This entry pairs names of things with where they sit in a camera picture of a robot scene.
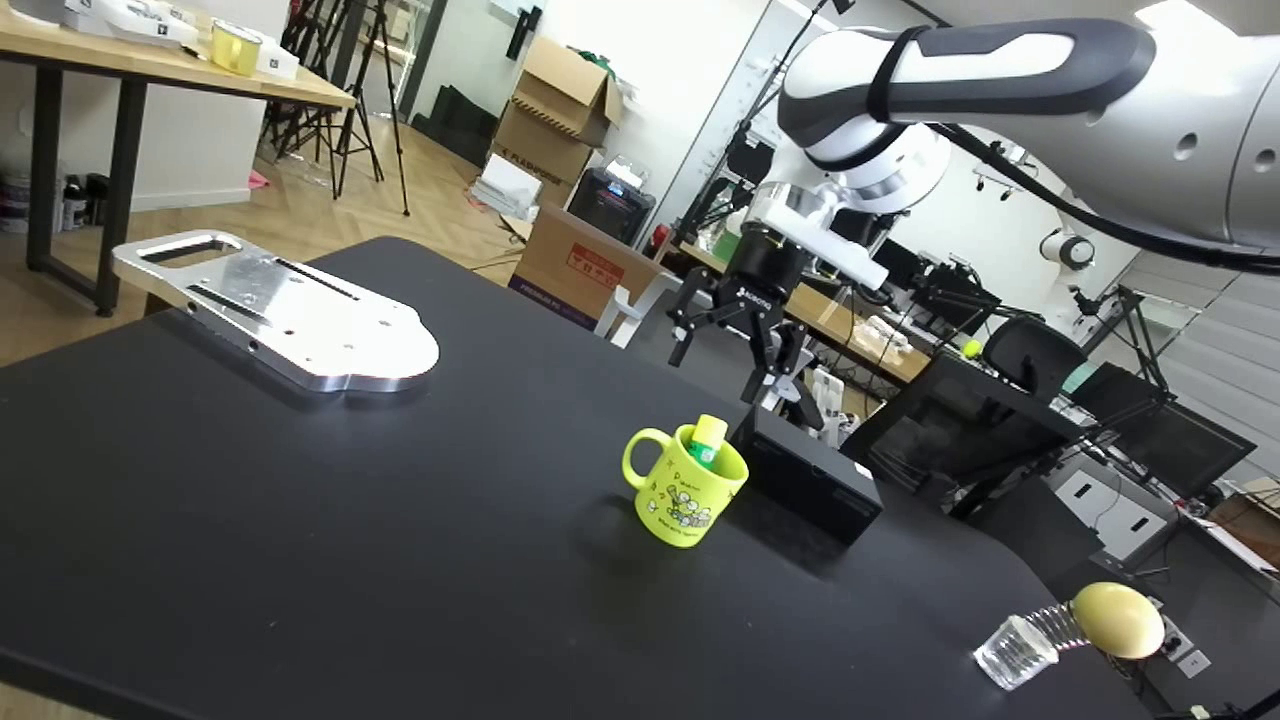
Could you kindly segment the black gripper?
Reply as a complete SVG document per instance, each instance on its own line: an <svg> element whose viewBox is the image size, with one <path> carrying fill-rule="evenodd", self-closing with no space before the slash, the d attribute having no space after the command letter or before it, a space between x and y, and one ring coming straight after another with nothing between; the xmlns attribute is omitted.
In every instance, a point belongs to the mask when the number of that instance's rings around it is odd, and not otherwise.
<svg viewBox="0 0 1280 720"><path fill-rule="evenodd" d="M807 333L800 326L778 326L785 304L807 269L807 252L785 242L775 228L749 221L728 269L706 285L712 309L702 326L742 329L751 343L751 377L742 399L754 407L794 406L794 368ZM667 363L680 368L699 319L688 309L671 309L671 354Z"/></svg>

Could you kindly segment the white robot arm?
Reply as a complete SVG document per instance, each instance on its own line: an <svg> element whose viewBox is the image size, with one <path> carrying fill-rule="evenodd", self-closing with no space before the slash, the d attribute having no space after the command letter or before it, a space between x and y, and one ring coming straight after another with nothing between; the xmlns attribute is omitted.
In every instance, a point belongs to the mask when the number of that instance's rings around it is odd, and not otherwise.
<svg viewBox="0 0 1280 720"><path fill-rule="evenodd" d="M764 181L742 225L865 290L886 269L834 221L916 207L955 147L985 163L1032 153L1049 204L1130 249L1277 269L1277 36L1107 18L834 30L785 69L775 129L802 169Z"/></svg>

